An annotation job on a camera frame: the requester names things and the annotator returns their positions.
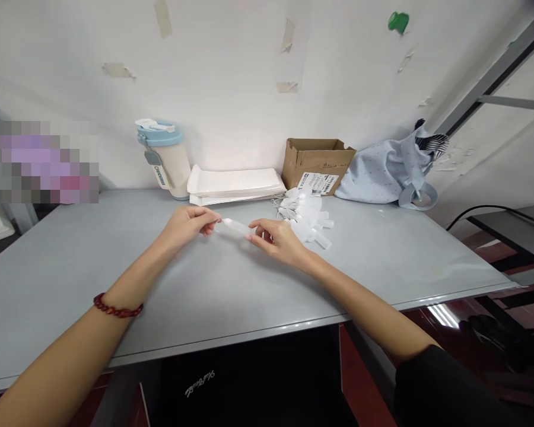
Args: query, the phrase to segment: black sleeve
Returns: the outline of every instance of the black sleeve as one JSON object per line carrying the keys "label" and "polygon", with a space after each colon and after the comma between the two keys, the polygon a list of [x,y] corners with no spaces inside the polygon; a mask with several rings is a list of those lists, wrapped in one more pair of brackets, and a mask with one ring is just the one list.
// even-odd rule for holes
{"label": "black sleeve", "polygon": [[406,426],[525,426],[473,374],[436,346],[400,364],[395,409]]}

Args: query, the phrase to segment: pile of plastic tags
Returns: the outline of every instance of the pile of plastic tags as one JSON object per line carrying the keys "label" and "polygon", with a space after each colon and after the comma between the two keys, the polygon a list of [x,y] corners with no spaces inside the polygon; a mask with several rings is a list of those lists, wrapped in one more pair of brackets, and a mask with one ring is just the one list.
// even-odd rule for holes
{"label": "pile of plastic tags", "polygon": [[321,211],[322,198],[312,195],[310,188],[293,188],[285,193],[286,197],[274,200],[277,219],[280,215],[291,224],[298,239],[304,242],[317,242],[323,249],[332,243],[322,235],[323,228],[332,228],[334,221],[328,219],[328,211]]}

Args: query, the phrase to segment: black cable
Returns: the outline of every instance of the black cable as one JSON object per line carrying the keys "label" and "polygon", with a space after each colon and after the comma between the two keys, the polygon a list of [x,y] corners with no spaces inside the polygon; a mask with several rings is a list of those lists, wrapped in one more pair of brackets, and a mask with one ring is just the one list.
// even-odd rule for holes
{"label": "black cable", "polygon": [[506,206],[499,206],[499,205],[478,205],[478,206],[473,206],[472,208],[469,208],[467,209],[466,211],[463,211],[462,213],[459,214],[459,216],[457,216],[457,218],[455,218],[453,220],[453,222],[446,228],[447,231],[449,231],[454,225],[455,223],[461,219],[461,217],[466,214],[467,212],[470,212],[472,211],[473,209],[479,209],[479,208],[497,208],[497,209],[504,209],[505,211],[509,211],[509,212],[512,212],[513,214],[516,214],[518,216],[521,216],[523,218],[526,218],[526,219],[529,219],[530,221],[533,221],[534,222],[534,217],[533,216],[530,216],[530,215],[526,215],[525,213],[523,212],[520,212],[520,211],[517,211],[516,209],[512,209],[512,208],[507,208]]}

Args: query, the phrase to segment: red beaded bracelet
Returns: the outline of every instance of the red beaded bracelet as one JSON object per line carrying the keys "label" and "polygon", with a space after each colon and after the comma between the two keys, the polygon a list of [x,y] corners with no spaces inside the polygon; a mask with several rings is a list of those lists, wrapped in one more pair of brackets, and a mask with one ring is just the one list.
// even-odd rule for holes
{"label": "red beaded bracelet", "polygon": [[118,310],[115,307],[109,307],[101,300],[104,294],[105,293],[103,292],[102,294],[98,294],[95,298],[93,298],[93,305],[95,305],[95,307],[97,307],[101,311],[104,311],[107,314],[112,314],[113,316],[120,318],[136,317],[141,313],[142,309],[144,308],[144,304],[141,304],[136,310],[129,310],[128,308],[121,308],[120,310]]}

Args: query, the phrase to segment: light blue bag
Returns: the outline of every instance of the light blue bag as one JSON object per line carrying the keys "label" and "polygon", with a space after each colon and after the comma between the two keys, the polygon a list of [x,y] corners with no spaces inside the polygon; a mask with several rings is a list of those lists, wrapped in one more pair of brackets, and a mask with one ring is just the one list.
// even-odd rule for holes
{"label": "light blue bag", "polygon": [[[437,192],[425,182],[425,175],[445,152],[449,139],[426,132],[423,122],[401,141],[389,139],[358,151],[335,196],[365,203],[398,201],[402,208],[416,211],[435,206]],[[424,206],[414,205],[413,201],[422,201],[422,194],[429,201]]]}

